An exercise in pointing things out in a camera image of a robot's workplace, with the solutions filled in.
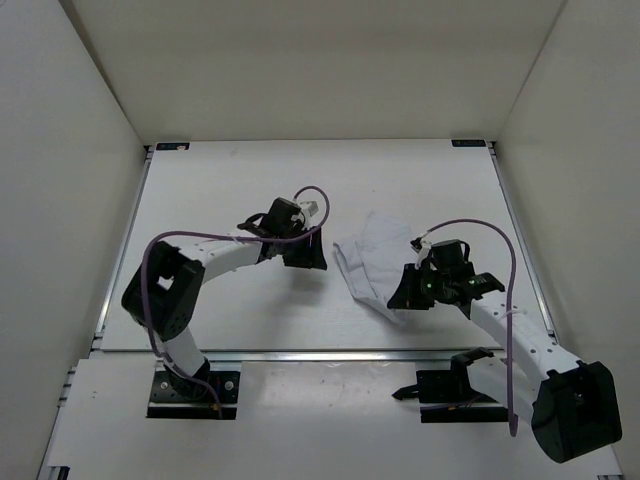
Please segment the white skirt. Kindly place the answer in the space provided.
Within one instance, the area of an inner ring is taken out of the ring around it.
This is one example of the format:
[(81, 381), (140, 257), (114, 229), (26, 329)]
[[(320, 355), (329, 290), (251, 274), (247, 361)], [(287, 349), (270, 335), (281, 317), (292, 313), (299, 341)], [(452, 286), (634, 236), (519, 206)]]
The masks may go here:
[(402, 219), (370, 212), (362, 230), (333, 243), (333, 254), (347, 288), (357, 302), (391, 323), (404, 326), (410, 314), (387, 307), (398, 289), (404, 266), (417, 254), (411, 227)]

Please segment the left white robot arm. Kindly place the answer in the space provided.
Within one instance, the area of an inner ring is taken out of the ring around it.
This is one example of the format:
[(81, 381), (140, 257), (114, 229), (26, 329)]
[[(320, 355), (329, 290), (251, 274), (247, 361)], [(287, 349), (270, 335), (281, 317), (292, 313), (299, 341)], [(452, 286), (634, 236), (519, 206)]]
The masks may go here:
[(276, 257), (287, 267), (325, 270), (322, 225), (312, 223), (318, 211), (315, 201), (279, 197), (267, 212), (250, 216), (227, 235), (193, 232), (199, 241), (178, 247), (166, 241), (166, 232), (147, 246), (121, 305), (145, 330), (178, 394), (220, 404), (209, 380), (210, 362), (189, 329), (202, 286)]

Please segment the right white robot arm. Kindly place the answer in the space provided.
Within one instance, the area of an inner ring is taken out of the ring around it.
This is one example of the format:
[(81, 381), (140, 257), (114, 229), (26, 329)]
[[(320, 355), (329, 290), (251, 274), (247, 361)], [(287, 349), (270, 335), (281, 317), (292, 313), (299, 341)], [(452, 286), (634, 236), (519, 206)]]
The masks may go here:
[(411, 246), (418, 259), (405, 265), (388, 308), (455, 306), (507, 355), (498, 360), (475, 348), (454, 356), (448, 376), (453, 396), (467, 401), (484, 394), (511, 410), (557, 463), (621, 440), (614, 377), (603, 363), (584, 362), (529, 320), (494, 275), (475, 271), (466, 242), (414, 239)]

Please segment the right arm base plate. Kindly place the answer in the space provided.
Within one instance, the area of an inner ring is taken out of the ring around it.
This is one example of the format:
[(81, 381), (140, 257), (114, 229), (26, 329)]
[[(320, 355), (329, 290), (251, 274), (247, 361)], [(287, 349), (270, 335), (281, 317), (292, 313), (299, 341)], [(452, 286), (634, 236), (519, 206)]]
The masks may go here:
[(392, 394), (396, 401), (418, 400), (422, 424), (503, 423), (507, 409), (496, 400), (464, 387), (450, 370), (418, 370), (413, 385)]

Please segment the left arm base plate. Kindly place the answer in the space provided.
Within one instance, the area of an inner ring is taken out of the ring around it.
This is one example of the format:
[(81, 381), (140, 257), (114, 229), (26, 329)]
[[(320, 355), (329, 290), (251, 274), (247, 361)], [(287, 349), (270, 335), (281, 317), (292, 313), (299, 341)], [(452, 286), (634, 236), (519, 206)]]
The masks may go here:
[(170, 420), (235, 420), (239, 398), (241, 371), (238, 368), (220, 370), (214, 367), (207, 382), (216, 392), (219, 404), (208, 388), (191, 384), (165, 367), (158, 367), (153, 376), (146, 417)]

